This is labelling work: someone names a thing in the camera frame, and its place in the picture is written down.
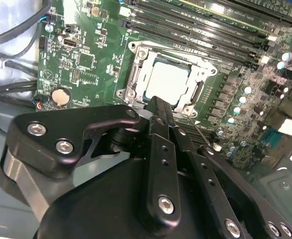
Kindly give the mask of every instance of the microchip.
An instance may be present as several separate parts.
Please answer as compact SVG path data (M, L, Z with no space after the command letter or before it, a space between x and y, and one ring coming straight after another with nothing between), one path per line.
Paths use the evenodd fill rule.
M237 82L239 82L239 79L233 76L228 76L225 81L231 85L236 84Z
M93 7L93 4L91 2L88 2L88 3L86 3L86 7L87 8L92 8Z
M214 105L218 108L223 108L225 106L225 102L222 101L215 101Z
M212 108L212 110L211 110L211 114L217 115L217 116L219 116L221 114L221 112L222 112L221 110L216 109L216 108Z
M214 117L214 116L209 116L209 117L207 118L207 121L209 121L209 122L211 122L211 123L215 123L215 122L217 122L217 118Z
M102 19L106 19L108 17L108 12L106 10L102 10L100 16Z
M98 7L93 7L92 8L92 16L99 16L99 8Z
M261 101L265 101L265 100L267 100L267 96L261 96L260 100L261 100Z
M107 35L107 30L106 29L102 29L100 32L101 32L102 35Z
M221 86L221 88L223 91L226 91L226 92L231 92L233 90L233 87L231 87L227 84L224 84L223 86Z
M227 100L229 98L229 95L225 93L219 93L218 98L221 100Z

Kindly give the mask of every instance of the green circuit board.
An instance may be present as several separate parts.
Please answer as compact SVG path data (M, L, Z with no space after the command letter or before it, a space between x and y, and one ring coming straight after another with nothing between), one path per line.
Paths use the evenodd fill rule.
M292 62L292 5L276 0L245 3L280 12L286 21L268 15L253 17L248 10L226 0L54 0L43 20L37 92L51 97L55 89L68 89L70 102L59 106L49 100L43 109L124 104L116 92L126 87L131 71L134 54L128 49L129 42L153 41L172 46L211 59L217 68L217 75L204 84L193 121L206 131L222 128L221 153L236 167L251 166L253 148L269 143L269 133L260 130L256 122L264 121L281 102L280 98L264 92L268 80L292 88L292 80L278 75L277 70L283 53L290 55L286 64ZM136 14L120 14L121 7ZM48 31L47 24L53 30ZM200 27L208 24L211 26L208 31ZM76 28L73 42L61 41L67 25ZM266 48L269 37L274 39L271 50ZM251 49L256 56L251 56ZM263 57L269 60L259 64ZM224 90L228 79L233 83ZM251 87L251 93L244 93L246 86ZM220 93L227 97L220 99ZM246 98L243 104L239 102L241 96ZM216 107L216 101L222 105ZM233 107L240 107L241 112L233 114ZM254 107L262 108L264 114L256 115ZM235 123L229 124L229 117ZM190 124L187 118L176 121ZM235 150L229 151L228 145L232 144Z

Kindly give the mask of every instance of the ram slot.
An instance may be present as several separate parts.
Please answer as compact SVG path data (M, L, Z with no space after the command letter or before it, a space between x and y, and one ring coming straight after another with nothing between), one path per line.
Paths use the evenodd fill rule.
M212 2L270 21L278 26L292 26L292 17L245 0L213 0Z
M222 21L222 18L218 16L203 16L199 13L182 9L178 6L174 6L164 1L148 0L148 2L144 2L143 0L136 0L134 2L137 6L151 7L160 10L165 14L174 16L180 20L188 21L191 24L200 24L207 27L209 26L214 31L217 30L224 34L231 35L233 37L236 37L237 39L248 41L250 43L263 41L264 38L266 38L266 34L262 32L250 32L247 29L235 27Z
M249 53L250 48L256 46L255 43L241 41L232 35L224 34L219 32L217 29L213 29L203 24L191 24L189 21L175 18L173 15L171 16L168 13L162 13L162 11L159 9L143 6L138 6L137 9L138 11L135 12L135 18L155 19L157 21L161 21L160 24L164 24L169 27L175 27L197 37L203 36L208 38L208 40L206 40L207 42L211 44L217 44L218 46L228 47L233 51Z
M256 17L249 15L248 13L239 12L232 8L222 6L217 3L205 1L204 5L196 4L196 1L187 0L145 0L149 3L166 3L170 6L175 6L179 10L187 10L195 12L204 16L211 17L213 19L221 20L229 25L236 26L237 28L247 29L248 31L258 31L266 34L273 35L275 25L270 22L263 21Z
M217 40L217 38L213 38L214 36L206 37L206 35L204 35L202 33L201 34L197 33L193 30L187 29L187 28L182 27L182 26L177 25L177 24L173 24L173 23L168 22L168 21L160 21L158 19L155 19L154 17L142 16L140 14L136 14L134 19L136 19L137 21L152 24L154 26L160 25L160 26L164 27L165 29L169 30L170 32L177 32L179 35L184 34L185 36L192 37L193 39L197 39L199 41L209 43L209 44L211 44L211 48L214 50L218 50L218 51L223 52L223 50L225 49L226 51L230 50L231 52L233 52L233 54L242 53L245 55L249 54L249 52L250 52L248 47L247 47L247 49L241 48L241 46L238 43L235 44L234 41L223 42L221 40Z
M243 56L239 54L232 55L226 51L220 52L220 51L214 50L213 48L199 45L197 43L192 42L191 40L188 40L187 39L188 37L185 35L183 35L185 36L185 38L182 38L181 37L182 34L179 35L179 33L176 33L176 31L174 30L169 31L165 28L160 28L158 26L153 26L153 25L147 26L147 23L145 22L143 23L131 22L127 26L128 28L135 30L137 32L144 32L144 33L151 34L152 36L158 36L160 38L163 38L171 42L172 44L177 43L177 44L180 44L181 46L193 48L195 50L200 51L203 54L207 54L209 57L217 57L226 62L233 62L233 63L238 63L241 65L245 64L246 62L245 55Z

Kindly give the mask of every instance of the electrolytic capacitor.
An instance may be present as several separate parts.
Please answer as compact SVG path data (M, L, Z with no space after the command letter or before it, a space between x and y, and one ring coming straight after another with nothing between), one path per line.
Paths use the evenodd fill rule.
M284 85L280 85L279 90L283 93L287 93L289 91L289 88Z
M258 120L256 122L256 124L260 127L261 130L266 130L267 129L267 125L264 124L262 121Z
M285 95L281 91L276 91L275 96L280 98L280 99L283 99L285 97Z
M259 107L255 106L253 108L254 112L257 113L259 116L262 116L264 114L263 110L261 110Z

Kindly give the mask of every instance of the screw hole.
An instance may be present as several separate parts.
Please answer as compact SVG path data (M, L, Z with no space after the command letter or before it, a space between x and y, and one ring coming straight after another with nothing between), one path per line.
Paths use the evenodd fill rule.
M164 166L166 166L166 167L168 167L169 166L169 163L168 163L168 161L166 161L166 160L161 160L161 163L162 163L162 165L164 165Z
M161 148L162 148L163 151L168 152L168 148L165 147L164 145L162 145Z
M209 184L210 184L211 186L213 186L213 187L215 186L215 182L214 182L212 179L209 179L208 181L209 181Z

